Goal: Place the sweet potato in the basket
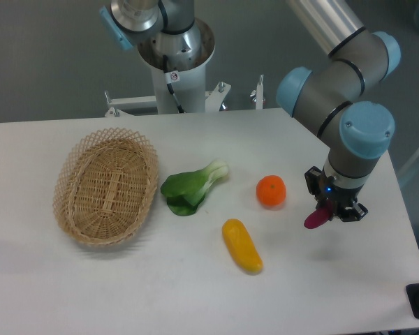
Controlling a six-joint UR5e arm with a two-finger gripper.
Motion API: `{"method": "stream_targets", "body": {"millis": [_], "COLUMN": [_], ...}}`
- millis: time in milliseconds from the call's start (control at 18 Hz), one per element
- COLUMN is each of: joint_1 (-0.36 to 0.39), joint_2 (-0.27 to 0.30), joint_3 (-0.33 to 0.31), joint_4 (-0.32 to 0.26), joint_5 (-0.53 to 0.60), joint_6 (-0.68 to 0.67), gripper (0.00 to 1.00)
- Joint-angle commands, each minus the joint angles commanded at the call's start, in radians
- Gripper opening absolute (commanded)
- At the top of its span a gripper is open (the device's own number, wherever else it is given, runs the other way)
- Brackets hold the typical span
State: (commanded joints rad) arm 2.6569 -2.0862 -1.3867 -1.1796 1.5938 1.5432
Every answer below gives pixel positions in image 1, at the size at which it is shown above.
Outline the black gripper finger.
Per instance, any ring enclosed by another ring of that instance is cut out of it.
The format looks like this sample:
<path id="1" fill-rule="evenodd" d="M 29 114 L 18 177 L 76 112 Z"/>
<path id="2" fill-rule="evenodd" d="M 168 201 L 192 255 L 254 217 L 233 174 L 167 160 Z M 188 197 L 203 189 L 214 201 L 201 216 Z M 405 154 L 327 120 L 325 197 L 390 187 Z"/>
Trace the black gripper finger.
<path id="1" fill-rule="evenodd" d="M 351 207 L 341 208 L 338 217 L 343 222 L 356 222 L 362 220 L 368 209 L 361 203 L 353 203 Z"/>
<path id="2" fill-rule="evenodd" d="M 318 195 L 320 193 L 319 181 L 321 179 L 321 171 L 316 166 L 313 166 L 305 172 L 304 178 L 309 193 L 311 195 Z"/>

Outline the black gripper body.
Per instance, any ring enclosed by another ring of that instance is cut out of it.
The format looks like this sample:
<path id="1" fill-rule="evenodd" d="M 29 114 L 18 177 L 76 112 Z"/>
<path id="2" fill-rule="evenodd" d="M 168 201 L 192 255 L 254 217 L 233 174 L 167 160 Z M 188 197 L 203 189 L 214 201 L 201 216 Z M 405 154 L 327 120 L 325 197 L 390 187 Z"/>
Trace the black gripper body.
<path id="1" fill-rule="evenodd" d="M 334 177 L 321 175 L 319 181 L 320 193 L 316 195 L 316 208 L 327 207 L 332 214 L 338 214 L 341 208 L 351 207 L 358 202 L 358 193 L 363 186 L 344 188 L 335 184 Z"/>

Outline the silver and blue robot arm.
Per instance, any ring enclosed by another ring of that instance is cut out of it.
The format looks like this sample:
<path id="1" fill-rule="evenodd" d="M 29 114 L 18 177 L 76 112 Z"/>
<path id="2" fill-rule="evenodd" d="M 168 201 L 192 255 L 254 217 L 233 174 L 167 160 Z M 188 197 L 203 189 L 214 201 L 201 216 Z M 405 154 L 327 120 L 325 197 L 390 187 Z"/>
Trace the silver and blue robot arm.
<path id="1" fill-rule="evenodd" d="M 344 1 L 290 1 L 289 6 L 330 59 L 318 73 L 293 69 L 276 94 L 278 105 L 330 150 L 322 169 L 305 173 L 317 205 L 304 224 L 314 229 L 333 218 L 359 221 L 367 209 L 358 193 L 395 130 L 391 113 L 361 96 L 394 71 L 401 51 L 392 36 L 368 32 Z M 221 92 L 205 91 L 214 39 L 195 16 L 192 1 L 112 1 L 99 14 L 120 48 L 137 48 L 150 67 L 159 113 L 220 108 Z"/>

